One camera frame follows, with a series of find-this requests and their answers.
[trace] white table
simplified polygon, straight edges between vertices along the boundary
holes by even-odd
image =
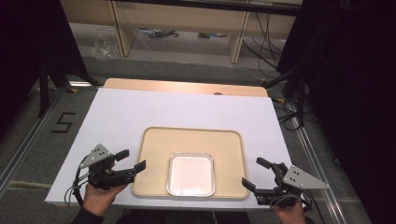
[[[276,184],[273,172],[257,164],[257,157],[276,163],[285,162],[288,167],[291,165],[273,104],[268,97],[100,89],[46,202],[64,205],[64,194],[72,185],[79,163],[99,143],[112,153],[130,149],[130,157],[117,162],[114,169],[132,168],[137,162],[143,132],[148,127],[237,131],[245,150],[247,179],[261,189],[273,189]],[[71,203],[77,204],[74,197]],[[124,208],[152,209],[268,208],[257,205],[252,193],[243,200],[155,198],[136,196],[129,187],[118,195],[113,204]]]

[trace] floor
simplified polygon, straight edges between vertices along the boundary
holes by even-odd
[[[82,25],[71,23],[72,31],[74,32],[75,39],[77,40],[78,47],[80,49],[81,55],[87,59],[88,62],[98,62],[98,60],[93,59],[94,56],[97,58],[94,43],[97,35],[105,36],[108,40],[115,40],[115,33],[112,27],[94,26],[94,25]],[[245,41],[248,46],[257,52],[260,51],[260,43],[262,38],[245,37]],[[278,49],[283,49],[284,40],[272,40],[274,45]],[[264,58],[269,62],[274,63],[271,54],[268,51],[263,52]],[[210,37],[201,38],[198,37],[196,33],[186,33],[178,32],[178,36],[174,37],[172,35],[167,37],[149,38],[146,35],[138,35],[133,49],[127,58],[121,58],[117,55],[117,52],[111,57],[118,60],[129,61],[129,62],[161,62],[161,63],[180,63],[180,64],[202,64],[208,66],[217,66],[223,69],[229,69],[228,71],[237,71],[241,76],[246,77],[247,82],[254,83],[252,85],[257,85],[263,81],[263,79],[270,80],[278,73],[275,69],[259,61],[257,56],[251,53],[246,46],[241,48],[238,63],[230,63],[230,56],[228,53],[227,38],[226,37]],[[102,61],[109,61],[111,59],[100,59]],[[161,73],[161,71],[150,71],[152,73]],[[268,90],[271,97],[281,98],[280,90],[283,83],[280,83],[276,88]],[[9,130],[7,136],[1,140],[0,147],[1,158],[0,158],[0,171],[7,169],[7,162],[12,159],[13,153],[26,144],[25,137],[30,133],[30,128],[35,126],[36,116],[38,112],[38,86],[32,88],[30,103],[24,106],[21,113],[16,116],[14,125]],[[81,94],[87,95],[87,97],[93,97],[93,90],[81,91]],[[61,101],[65,101],[64,104],[73,105],[76,110],[88,110],[89,106],[84,105],[82,102],[78,101],[78,98],[68,95],[66,98],[61,98]],[[276,107],[276,112],[279,116],[284,115],[285,110]],[[293,121],[288,124],[282,124],[282,131],[285,137],[287,146],[291,148],[290,156],[294,161],[299,161],[298,164],[301,168],[306,171],[316,172],[315,167],[318,169],[318,165],[312,164],[307,159],[309,153],[314,153],[316,160],[320,161],[319,170],[322,169],[329,183],[332,185],[332,193],[336,199],[337,204],[341,207],[341,215],[332,215],[332,208],[329,206],[329,202],[326,201],[326,194],[328,192],[314,190],[313,195],[317,198],[319,209],[322,211],[326,223],[371,223],[369,218],[362,208],[359,198],[356,196],[354,189],[350,186],[347,180],[346,174],[343,172],[342,167],[335,164],[332,161],[332,150],[327,143],[326,136],[320,129],[320,124],[315,118],[314,114],[309,114],[305,117],[307,125],[303,131],[295,132],[288,131],[289,127],[293,126]],[[78,132],[78,125],[76,124],[73,128],[76,128],[72,132]],[[50,131],[45,129],[38,133],[39,136],[46,136]],[[41,144],[45,140],[46,146],[51,143],[55,147],[60,144],[56,139],[41,139],[37,140],[36,144]],[[58,158],[56,162],[62,164],[62,157],[64,153],[67,153],[67,148],[70,146],[61,146],[64,150],[59,150],[59,152],[54,152],[53,155],[48,155],[40,151],[38,146],[35,146],[32,154],[37,153],[42,155],[42,164],[47,162],[55,162],[54,157]],[[16,167],[18,173],[14,176],[13,181],[7,187],[6,193],[3,195],[0,201],[0,224],[2,223],[24,223],[27,220],[38,220],[36,216],[48,216],[46,221],[48,223],[59,222],[62,220],[68,220],[68,217],[72,217],[76,212],[77,208],[62,208],[59,209],[54,206],[49,206],[42,201],[43,196],[47,193],[48,188],[50,188],[50,183],[42,181],[45,179],[43,175],[46,175],[46,166],[36,167],[37,161],[32,161],[31,157],[27,156],[24,159],[24,163],[20,167]],[[31,205],[31,202],[38,202],[37,206]],[[22,215],[17,215],[18,211],[23,212]],[[120,216],[120,210],[114,208],[114,212],[109,213],[109,217],[106,218],[106,223],[111,223]],[[311,212],[312,217],[316,223],[321,223],[318,212]],[[276,223],[276,219],[272,212],[269,211],[255,211],[249,213],[250,222],[262,223],[264,220],[266,223]]]

